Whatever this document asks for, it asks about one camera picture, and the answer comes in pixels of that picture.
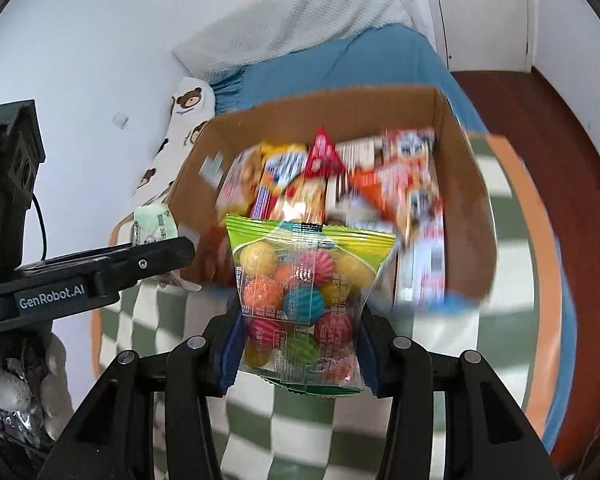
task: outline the small package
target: small package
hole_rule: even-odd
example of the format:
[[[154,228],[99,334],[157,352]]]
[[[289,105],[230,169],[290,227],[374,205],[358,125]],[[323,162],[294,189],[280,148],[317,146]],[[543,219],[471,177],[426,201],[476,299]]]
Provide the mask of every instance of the small package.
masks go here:
[[[226,218],[248,338],[240,368],[291,390],[363,387],[355,330],[395,235]]]
[[[420,226],[411,247],[398,253],[394,308],[421,310],[445,295],[445,231],[442,212]]]
[[[324,178],[296,177],[276,201],[269,219],[323,224],[325,188]]]
[[[229,168],[216,200],[219,220],[222,221],[227,214],[249,214],[261,174],[262,160],[258,144],[238,155]]]
[[[327,178],[344,173],[344,165],[336,151],[336,146],[322,126],[309,150],[304,176],[307,178]]]
[[[345,173],[327,181],[325,216],[327,222],[346,223],[347,217],[377,218],[378,212],[354,190],[350,172],[372,170],[383,162],[382,137],[365,137],[336,144],[336,152],[344,164]]]
[[[278,197],[286,187],[304,171],[306,146],[304,144],[282,144],[274,146],[262,143],[262,177],[256,191],[251,218],[267,219],[276,206]]]
[[[131,244],[143,245],[186,236],[179,233],[169,207],[162,202],[153,202],[149,205],[136,207],[134,222],[131,225]],[[180,270],[172,270],[167,274],[160,274],[152,278],[164,288],[167,285],[179,286],[190,292],[200,290],[200,285],[188,282],[180,276]]]
[[[405,244],[415,229],[442,208],[438,187],[430,171],[429,130],[387,130],[382,137],[383,164],[371,170],[356,168],[349,174],[353,188],[395,222]]]

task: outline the cardboard box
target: cardboard box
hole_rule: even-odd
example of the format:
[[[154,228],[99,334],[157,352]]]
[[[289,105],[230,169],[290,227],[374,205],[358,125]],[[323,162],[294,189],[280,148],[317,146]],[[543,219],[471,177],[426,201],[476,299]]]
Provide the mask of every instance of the cardboard box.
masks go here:
[[[446,286],[485,297],[493,281],[496,242],[487,190],[466,136],[435,88],[389,86],[321,91],[279,99],[209,121],[168,198],[176,220],[203,234],[217,223],[220,177],[234,158],[262,140],[310,144],[320,126],[334,142],[374,136],[387,128],[433,126],[434,161],[445,203]],[[182,276],[201,282],[202,262]]]

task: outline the white blanket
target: white blanket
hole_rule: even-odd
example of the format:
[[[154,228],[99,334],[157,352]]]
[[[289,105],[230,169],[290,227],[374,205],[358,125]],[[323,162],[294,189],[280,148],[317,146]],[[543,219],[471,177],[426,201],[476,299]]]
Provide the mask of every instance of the white blanket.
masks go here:
[[[389,23],[429,32],[416,0],[257,0],[173,51],[193,76],[212,82],[226,70]]]

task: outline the gumball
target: gumball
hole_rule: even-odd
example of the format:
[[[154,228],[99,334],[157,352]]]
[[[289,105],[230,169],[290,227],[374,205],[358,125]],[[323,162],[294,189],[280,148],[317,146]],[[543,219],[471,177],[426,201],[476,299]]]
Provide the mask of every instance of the gumball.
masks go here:
[[[336,272],[346,278],[351,288],[373,285],[376,273],[353,254],[343,254],[336,261]]]
[[[245,274],[273,274],[276,270],[276,251],[266,242],[254,242],[242,248],[239,261]]]
[[[321,349],[333,351],[348,345],[353,339],[349,316],[335,310],[327,312],[316,322],[314,337]]]
[[[329,360],[324,364],[322,376],[334,384],[348,383],[354,378],[355,358],[347,356],[339,360]]]
[[[324,313],[322,294],[311,285],[298,285],[289,290],[283,302],[286,316],[298,323],[311,326]]]
[[[276,317],[275,311],[282,308],[282,288],[269,276],[258,276],[244,288],[242,304],[255,316]]]
[[[349,285],[344,280],[334,279],[330,283],[321,286],[320,293],[327,306],[341,306],[349,297]]]
[[[314,272],[314,285],[321,286],[329,283],[333,277],[336,263],[328,251],[324,249],[307,249],[300,254],[301,267]]]
[[[272,349],[280,344],[282,325],[273,319],[254,317],[249,323],[247,334],[259,349]]]
[[[320,349],[310,336],[288,336],[282,347],[285,359],[292,366],[313,366],[318,362]]]
[[[258,348],[258,346],[247,339],[247,342],[244,344],[244,364],[251,368],[260,368],[267,364],[270,358],[270,349]]]
[[[290,287],[299,285],[302,282],[311,283],[313,273],[310,269],[284,264],[276,269],[273,279],[280,283],[283,290],[288,290]]]

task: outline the door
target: door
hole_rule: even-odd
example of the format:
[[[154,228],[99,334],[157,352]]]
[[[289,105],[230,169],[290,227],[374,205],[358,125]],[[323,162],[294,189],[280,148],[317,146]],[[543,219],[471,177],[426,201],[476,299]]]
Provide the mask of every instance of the door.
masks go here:
[[[526,71],[527,0],[440,0],[449,70]]]

